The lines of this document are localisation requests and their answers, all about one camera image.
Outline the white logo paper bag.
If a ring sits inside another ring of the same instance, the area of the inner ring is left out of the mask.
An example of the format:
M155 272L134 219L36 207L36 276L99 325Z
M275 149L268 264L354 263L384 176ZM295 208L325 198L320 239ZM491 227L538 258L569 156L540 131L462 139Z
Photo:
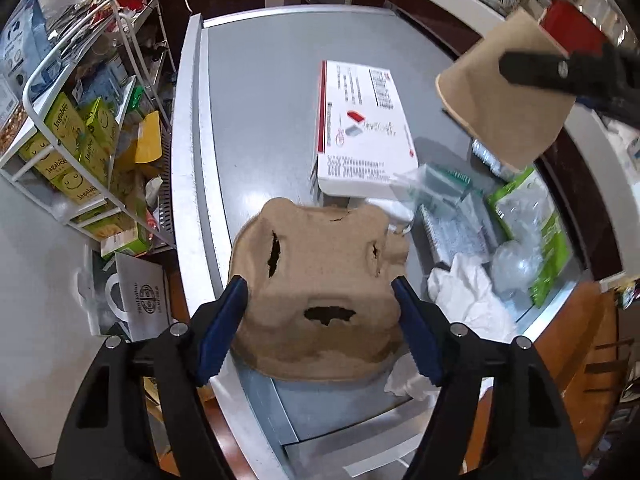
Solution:
M131 341L158 336L171 322L163 268L118 252L108 261L92 249L77 270L76 294L93 336Z

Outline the brown paper cup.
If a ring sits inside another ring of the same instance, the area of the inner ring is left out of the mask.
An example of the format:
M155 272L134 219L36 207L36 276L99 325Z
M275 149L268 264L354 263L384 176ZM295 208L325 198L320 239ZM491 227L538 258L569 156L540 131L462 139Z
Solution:
M522 171L554 142L574 96L511 84L499 72L506 51L565 50L523 10L497 25L440 73L436 90L449 115L503 165Z

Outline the white tissue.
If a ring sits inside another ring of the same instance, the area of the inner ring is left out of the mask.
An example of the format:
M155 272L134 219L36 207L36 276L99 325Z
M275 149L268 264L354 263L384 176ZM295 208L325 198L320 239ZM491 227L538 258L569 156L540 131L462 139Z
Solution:
M492 281L477 256L457 254L449 271L434 268L427 292L449 322L468 326L480 338L508 344L516 336L512 315L492 290ZM401 356L386 379L384 391L434 401L439 388L418 372L409 353Z

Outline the blue white package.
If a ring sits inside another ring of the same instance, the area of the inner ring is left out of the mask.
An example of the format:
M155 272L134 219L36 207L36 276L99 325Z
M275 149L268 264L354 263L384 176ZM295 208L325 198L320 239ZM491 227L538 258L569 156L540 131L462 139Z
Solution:
M51 50L38 0L21 0L1 33L1 71L21 99L34 70Z

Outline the clear green zip bag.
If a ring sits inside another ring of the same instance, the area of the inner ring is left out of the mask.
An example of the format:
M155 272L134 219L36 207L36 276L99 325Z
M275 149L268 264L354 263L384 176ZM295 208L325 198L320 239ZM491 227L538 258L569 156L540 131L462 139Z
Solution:
M424 164L390 180L392 191L412 205L414 223L436 266L451 266L456 255L488 263L499 245L482 191L456 170Z

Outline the green white snack bag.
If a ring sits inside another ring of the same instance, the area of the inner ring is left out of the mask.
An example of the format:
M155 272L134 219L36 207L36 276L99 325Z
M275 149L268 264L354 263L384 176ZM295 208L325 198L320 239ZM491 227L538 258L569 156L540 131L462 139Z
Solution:
M489 195L487 203L506 234L506 242L518 240L540 247L544 262L526 294L534 306L542 306L570 260L570 246L547 185L538 171L529 167Z

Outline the yellow green Jagabee box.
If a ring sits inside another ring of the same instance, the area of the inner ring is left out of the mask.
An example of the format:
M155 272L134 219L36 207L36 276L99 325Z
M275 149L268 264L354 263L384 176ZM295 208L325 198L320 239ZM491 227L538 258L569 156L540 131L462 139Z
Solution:
M48 111L44 123L50 131L76 157L85 135L85 123L76 107L64 92L60 92Z

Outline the white red medicine box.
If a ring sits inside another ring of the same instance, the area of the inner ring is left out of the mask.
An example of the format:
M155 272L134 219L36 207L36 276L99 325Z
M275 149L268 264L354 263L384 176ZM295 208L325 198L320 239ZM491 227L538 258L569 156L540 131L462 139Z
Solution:
M316 178L323 194L393 200L395 178L419 167L392 72L321 63Z

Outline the clear plastic bag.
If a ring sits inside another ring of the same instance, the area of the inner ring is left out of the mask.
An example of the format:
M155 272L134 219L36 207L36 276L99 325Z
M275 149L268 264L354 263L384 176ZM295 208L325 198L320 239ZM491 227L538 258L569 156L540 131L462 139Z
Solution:
M491 258L489 274L494 292L501 298L527 292L536 279L544 259L536 244L509 240Z

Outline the red pot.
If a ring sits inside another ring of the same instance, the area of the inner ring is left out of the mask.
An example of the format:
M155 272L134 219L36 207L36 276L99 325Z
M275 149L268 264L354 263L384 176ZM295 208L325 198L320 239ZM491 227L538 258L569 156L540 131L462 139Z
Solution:
M552 0L540 26L568 53L600 55L610 40L568 0Z

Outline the brown pulp cup carrier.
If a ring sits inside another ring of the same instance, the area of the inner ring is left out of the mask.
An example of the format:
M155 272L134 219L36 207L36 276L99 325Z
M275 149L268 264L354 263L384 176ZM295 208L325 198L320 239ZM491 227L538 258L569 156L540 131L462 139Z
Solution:
M384 370L402 344L390 283L405 274L408 252L377 206L273 198L233 244L229 274L248 287L233 352L259 373L293 382Z

